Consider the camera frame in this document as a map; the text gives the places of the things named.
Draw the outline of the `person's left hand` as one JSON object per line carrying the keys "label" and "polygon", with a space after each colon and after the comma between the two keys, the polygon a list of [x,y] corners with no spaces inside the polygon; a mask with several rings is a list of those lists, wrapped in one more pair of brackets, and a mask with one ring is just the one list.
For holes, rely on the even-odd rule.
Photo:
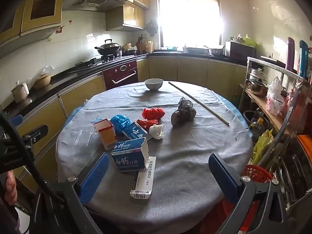
{"label": "person's left hand", "polygon": [[10,206],[13,206],[17,202],[16,180],[12,170],[7,172],[5,183],[5,200]]}

